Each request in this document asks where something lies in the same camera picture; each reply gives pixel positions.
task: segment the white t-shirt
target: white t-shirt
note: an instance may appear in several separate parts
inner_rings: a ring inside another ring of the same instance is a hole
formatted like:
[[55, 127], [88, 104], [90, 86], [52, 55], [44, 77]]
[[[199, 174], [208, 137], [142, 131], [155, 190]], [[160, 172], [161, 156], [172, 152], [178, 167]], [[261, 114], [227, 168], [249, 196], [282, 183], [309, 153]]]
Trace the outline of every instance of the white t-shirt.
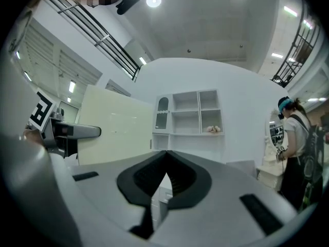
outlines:
[[[297, 111], [297, 110], [294, 111], [293, 114], [296, 114], [299, 118], [301, 118], [301, 120], [303, 121], [303, 123], [305, 124], [307, 129], [310, 128], [309, 122], [308, 122], [307, 118], [305, 117], [305, 115], [303, 115], [300, 111]], [[286, 121], [285, 121], [284, 131], [294, 131], [295, 132], [295, 134], [296, 134], [296, 154], [294, 154], [292, 157], [301, 156], [304, 153], [306, 140], [308, 137], [308, 133], [305, 130], [305, 128], [302, 127], [301, 124], [296, 119], [290, 117], [290, 118], [286, 119]]]

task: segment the cream partition panel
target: cream partition panel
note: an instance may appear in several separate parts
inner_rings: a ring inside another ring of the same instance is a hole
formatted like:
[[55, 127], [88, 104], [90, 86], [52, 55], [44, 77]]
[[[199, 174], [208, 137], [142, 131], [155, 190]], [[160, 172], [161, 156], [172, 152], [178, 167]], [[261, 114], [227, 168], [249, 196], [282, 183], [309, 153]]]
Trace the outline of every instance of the cream partition panel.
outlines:
[[98, 138], [78, 140], [80, 165], [105, 163], [151, 151], [153, 107], [89, 85], [78, 123], [98, 126]]

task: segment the small figurine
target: small figurine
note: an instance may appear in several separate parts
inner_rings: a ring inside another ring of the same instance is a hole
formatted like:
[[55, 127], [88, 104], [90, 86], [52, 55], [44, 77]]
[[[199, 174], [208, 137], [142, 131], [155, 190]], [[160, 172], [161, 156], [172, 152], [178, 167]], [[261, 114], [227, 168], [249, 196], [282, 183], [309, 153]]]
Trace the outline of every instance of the small figurine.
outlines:
[[207, 132], [208, 133], [219, 133], [221, 129], [218, 126], [208, 126]]

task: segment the woman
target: woman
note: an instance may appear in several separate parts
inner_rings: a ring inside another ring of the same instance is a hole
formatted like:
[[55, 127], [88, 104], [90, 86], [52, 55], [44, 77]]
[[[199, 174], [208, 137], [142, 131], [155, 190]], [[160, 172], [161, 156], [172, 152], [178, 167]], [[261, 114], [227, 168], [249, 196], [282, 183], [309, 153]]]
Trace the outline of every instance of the woman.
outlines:
[[[304, 180], [303, 176], [304, 169], [301, 167], [301, 160], [306, 147], [310, 122], [298, 99], [293, 101], [289, 97], [281, 98], [278, 106], [281, 116], [283, 115], [287, 118], [284, 124], [284, 130], [288, 136], [288, 148], [283, 152], [283, 157], [288, 162], [282, 181], [281, 194], [296, 209], [299, 209], [303, 202], [307, 186], [307, 181]], [[296, 116], [300, 118], [304, 125], [294, 118]], [[321, 196], [322, 184], [321, 187], [314, 187], [312, 198], [313, 194]]]

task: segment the fluorescent light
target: fluorescent light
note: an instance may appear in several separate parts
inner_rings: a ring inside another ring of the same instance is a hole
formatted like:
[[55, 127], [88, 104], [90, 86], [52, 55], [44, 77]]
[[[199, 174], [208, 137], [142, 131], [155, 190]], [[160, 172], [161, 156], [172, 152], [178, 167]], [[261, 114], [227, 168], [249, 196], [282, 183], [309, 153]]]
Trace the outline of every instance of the fluorescent light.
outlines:
[[30, 81], [32, 81], [32, 80], [30, 79], [29, 75], [27, 74], [27, 72], [24, 72], [24, 74], [25, 74], [25, 76], [26, 76]]
[[282, 59], [282, 58], [283, 58], [283, 55], [280, 55], [280, 54], [276, 54], [276, 53], [272, 53], [272, 56], [273, 56], [273, 57], [277, 57], [277, 58], [280, 58], [280, 59]]
[[141, 63], [143, 63], [143, 65], [146, 65], [146, 61], [143, 59], [143, 57], [140, 57], [139, 60], [141, 61]]
[[312, 29], [313, 26], [306, 20], [303, 21], [303, 23], [309, 28], [309, 29]]
[[74, 81], [71, 81], [70, 82], [70, 88], [68, 89], [68, 91], [73, 93], [75, 86], [76, 86], [76, 83]]
[[146, 0], [149, 7], [158, 7], [161, 4], [161, 0]]
[[284, 7], [284, 10], [287, 11], [288, 13], [292, 14], [293, 16], [297, 16], [297, 13], [293, 10], [291, 10], [289, 7]]

